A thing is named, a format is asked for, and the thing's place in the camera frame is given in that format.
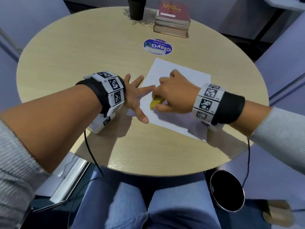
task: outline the wristband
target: wristband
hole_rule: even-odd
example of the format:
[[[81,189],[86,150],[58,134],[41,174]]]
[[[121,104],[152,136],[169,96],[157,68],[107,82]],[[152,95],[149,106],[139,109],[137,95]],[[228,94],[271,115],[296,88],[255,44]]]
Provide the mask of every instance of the wristband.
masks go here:
[[[223,87],[204,84],[195,101],[192,114],[205,125],[230,124],[238,119],[245,105],[245,98]]]
[[[98,72],[84,77],[78,82],[88,86],[97,96],[103,108],[101,114],[109,117],[118,111],[124,103],[126,87],[124,80],[111,72]]]

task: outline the person's left hand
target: person's left hand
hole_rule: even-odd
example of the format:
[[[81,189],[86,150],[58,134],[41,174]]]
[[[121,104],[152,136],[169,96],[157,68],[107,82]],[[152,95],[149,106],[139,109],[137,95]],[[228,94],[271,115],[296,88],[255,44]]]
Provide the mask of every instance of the person's left hand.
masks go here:
[[[139,121],[147,124],[149,120],[140,108],[140,105],[138,103],[138,96],[153,91],[156,86],[151,85],[148,87],[138,88],[140,83],[143,81],[144,76],[140,75],[132,83],[129,83],[130,77],[131,75],[127,74],[124,78],[124,83],[126,87],[126,93],[124,97],[125,104],[128,108],[132,109],[135,112]]]

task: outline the red book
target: red book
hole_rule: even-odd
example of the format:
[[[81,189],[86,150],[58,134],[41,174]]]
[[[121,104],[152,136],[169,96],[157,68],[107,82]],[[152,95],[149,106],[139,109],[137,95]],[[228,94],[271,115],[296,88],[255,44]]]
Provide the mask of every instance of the red book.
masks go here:
[[[185,25],[191,23],[189,11],[185,4],[166,0],[159,1],[156,19]]]

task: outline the blue jeans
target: blue jeans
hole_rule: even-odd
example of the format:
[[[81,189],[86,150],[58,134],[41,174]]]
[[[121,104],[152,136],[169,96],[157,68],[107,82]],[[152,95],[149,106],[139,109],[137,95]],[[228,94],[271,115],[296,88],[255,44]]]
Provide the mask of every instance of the blue jeans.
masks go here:
[[[101,167],[105,177],[90,182],[72,229],[221,229],[204,173],[181,177],[140,177]],[[100,177],[97,169],[92,178]],[[158,179],[148,210],[143,179]]]

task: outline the black table leg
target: black table leg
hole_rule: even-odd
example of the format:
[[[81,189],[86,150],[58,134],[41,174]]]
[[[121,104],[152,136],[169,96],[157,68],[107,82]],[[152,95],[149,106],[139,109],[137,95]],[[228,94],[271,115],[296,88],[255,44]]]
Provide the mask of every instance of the black table leg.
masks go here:
[[[256,46],[262,39],[262,37],[267,33],[267,31],[273,26],[273,24],[276,22],[276,20],[280,17],[280,15],[284,12],[284,9],[277,8],[273,16],[270,18],[270,20],[267,22],[267,24],[264,26],[264,28],[258,33],[256,38],[250,43],[242,43],[238,42],[236,45],[242,49],[242,51],[250,57],[252,60],[258,60],[259,57],[263,54]]]

